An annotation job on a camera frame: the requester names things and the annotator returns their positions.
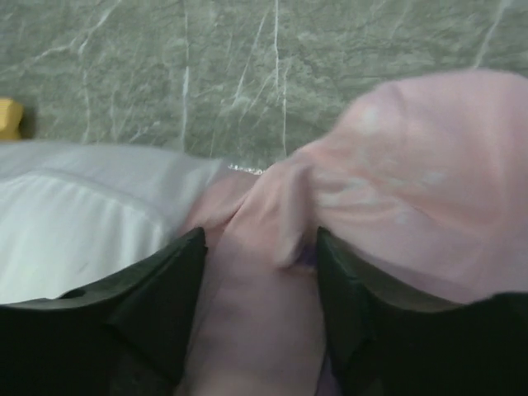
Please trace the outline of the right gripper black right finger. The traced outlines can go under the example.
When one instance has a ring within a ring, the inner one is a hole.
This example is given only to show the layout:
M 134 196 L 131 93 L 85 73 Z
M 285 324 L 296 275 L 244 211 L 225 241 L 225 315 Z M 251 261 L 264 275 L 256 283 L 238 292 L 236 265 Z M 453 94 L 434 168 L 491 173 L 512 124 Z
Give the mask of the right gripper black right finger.
M 373 267 L 326 229 L 317 232 L 316 263 L 343 394 L 526 394 L 526 294 L 455 304 Z

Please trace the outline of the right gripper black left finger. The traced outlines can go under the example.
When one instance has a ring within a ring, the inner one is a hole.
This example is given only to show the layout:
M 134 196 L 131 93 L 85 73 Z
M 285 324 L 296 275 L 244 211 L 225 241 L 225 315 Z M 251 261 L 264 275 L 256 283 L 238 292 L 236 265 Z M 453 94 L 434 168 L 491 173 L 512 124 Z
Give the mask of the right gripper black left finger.
M 4 304 L 2 394 L 171 394 L 184 373 L 205 257 L 196 228 L 56 299 Z

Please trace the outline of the white pillow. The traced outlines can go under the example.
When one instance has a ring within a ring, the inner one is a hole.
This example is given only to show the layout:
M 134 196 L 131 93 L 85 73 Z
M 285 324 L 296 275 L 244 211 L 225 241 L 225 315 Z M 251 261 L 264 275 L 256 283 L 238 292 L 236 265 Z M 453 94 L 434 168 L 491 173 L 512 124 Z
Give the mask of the white pillow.
M 59 297 L 151 256 L 227 164 L 136 145 L 1 147 L 1 301 Z

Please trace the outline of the purple princess print pillowcase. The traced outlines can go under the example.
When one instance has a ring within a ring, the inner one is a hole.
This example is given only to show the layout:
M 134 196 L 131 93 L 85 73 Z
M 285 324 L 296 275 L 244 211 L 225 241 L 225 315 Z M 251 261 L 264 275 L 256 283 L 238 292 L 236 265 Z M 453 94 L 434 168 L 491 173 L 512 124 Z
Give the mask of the purple princess print pillowcase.
M 260 176 L 191 207 L 210 250 L 180 395 L 324 395 L 316 242 L 471 304 L 527 296 L 527 80 L 487 69 L 385 82 Z

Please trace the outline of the yellow car print pillow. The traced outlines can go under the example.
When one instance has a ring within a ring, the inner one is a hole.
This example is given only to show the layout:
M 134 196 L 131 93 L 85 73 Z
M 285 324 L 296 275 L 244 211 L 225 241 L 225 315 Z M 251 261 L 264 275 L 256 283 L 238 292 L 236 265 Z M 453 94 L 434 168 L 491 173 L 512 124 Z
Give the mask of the yellow car print pillow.
M 22 104 L 8 97 L 0 98 L 0 140 L 21 139 L 19 129 L 23 113 Z

